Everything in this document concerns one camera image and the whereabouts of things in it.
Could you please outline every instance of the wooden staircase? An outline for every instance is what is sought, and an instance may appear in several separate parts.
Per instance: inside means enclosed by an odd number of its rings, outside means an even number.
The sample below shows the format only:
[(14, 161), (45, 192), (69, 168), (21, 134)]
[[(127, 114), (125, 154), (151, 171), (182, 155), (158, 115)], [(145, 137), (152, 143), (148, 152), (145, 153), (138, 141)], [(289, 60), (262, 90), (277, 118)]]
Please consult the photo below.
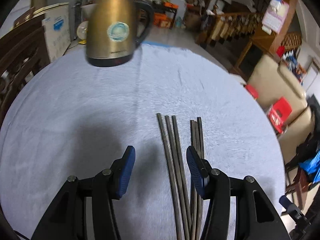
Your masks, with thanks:
[(226, 13), (214, 16), (213, 24), (199, 34), (196, 44), (205, 49), (207, 45), (215, 46), (216, 42), (223, 44), (225, 40), (251, 36), (262, 16), (261, 13)]

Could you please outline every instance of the tablecloth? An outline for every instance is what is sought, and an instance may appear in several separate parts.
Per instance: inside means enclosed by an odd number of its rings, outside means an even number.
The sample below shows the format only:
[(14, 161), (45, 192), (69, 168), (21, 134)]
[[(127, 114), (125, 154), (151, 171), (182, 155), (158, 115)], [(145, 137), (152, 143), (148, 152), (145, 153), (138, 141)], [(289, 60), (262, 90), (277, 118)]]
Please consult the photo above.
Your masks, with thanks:
[[(185, 152), (190, 119), (202, 117), (204, 154), (230, 177), (254, 176), (277, 211), (283, 160), (263, 110), (227, 72), (186, 49), (143, 44), (123, 65), (89, 65), (85, 51), (40, 71), (18, 94), (0, 132), (0, 202), (14, 230), (31, 237), (69, 175), (92, 177), (120, 158), (136, 161), (114, 202), (122, 239), (175, 239), (175, 222), (156, 113), (176, 115)], [(232, 199), (229, 239), (235, 227)], [(204, 202), (204, 215), (209, 202)]]

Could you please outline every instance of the floor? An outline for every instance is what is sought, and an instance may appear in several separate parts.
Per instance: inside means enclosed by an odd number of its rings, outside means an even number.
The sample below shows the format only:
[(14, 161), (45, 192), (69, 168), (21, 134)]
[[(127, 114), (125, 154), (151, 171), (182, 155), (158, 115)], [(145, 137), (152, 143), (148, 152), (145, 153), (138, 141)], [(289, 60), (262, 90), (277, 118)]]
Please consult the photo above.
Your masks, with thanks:
[(217, 42), (214, 47), (207, 45), (206, 51), (217, 59), (227, 70), (230, 70), (237, 62), (244, 47), (247, 45), (249, 37), (238, 40), (224, 41), (223, 44)]
[[(302, 213), (304, 215), (307, 213), (309, 207), (311, 206), (313, 199), (316, 196), (316, 193), (317, 193), (319, 187), (320, 187), (320, 184), (316, 185), (312, 190), (310, 190), (308, 192), (306, 204), (304, 206), (304, 209), (302, 210)], [(296, 226), (296, 224), (293, 222), (293, 220), (291, 219), (291, 217), (289, 215), (281, 216), (281, 220), (282, 220), (282, 222), (288, 232), (293, 230)]]
[[(202, 57), (206, 58), (207, 60), (210, 60), (212, 63), (227, 71), (227, 69), (218, 60), (216, 60), (215, 57), (210, 55), (209, 52), (207, 52), (195, 43), (195, 34), (192, 32), (188, 32), (183, 29), (174, 28), (170, 30), (153, 26), (145, 42), (150, 42), (151, 44), (160, 43), (168, 46), (189, 49), (193, 53), (201, 55)], [(78, 44), (77, 40), (71, 42), (68, 50), (66, 51), (66, 54), (80, 48), (81, 46), (82, 45)]]

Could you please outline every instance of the blue gripper pad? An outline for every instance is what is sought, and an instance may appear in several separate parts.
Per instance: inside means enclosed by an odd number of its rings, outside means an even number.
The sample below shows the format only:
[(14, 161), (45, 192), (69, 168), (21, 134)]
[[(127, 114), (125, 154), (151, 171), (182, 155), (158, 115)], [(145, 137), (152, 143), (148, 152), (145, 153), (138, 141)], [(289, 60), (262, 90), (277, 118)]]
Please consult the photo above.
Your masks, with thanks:
[(205, 187), (209, 182), (209, 174), (193, 146), (189, 146), (187, 148), (187, 163), (191, 173), (191, 179), (195, 185), (197, 193), (204, 198)]
[(116, 191), (119, 198), (121, 198), (127, 191), (135, 159), (136, 150), (133, 146), (128, 146), (121, 158), (122, 166), (119, 173), (119, 184)]
[(279, 203), (285, 208), (288, 209), (288, 207), (292, 204), (292, 202), (285, 196), (281, 196), (279, 199)]

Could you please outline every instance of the kettle sticker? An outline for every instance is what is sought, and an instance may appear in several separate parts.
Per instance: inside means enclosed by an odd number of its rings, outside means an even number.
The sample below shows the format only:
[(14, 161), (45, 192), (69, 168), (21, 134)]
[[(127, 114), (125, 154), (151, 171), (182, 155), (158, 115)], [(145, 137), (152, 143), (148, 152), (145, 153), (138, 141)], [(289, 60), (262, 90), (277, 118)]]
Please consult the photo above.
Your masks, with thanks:
[(129, 26), (125, 23), (116, 22), (109, 26), (107, 33), (112, 41), (125, 41), (129, 36)]

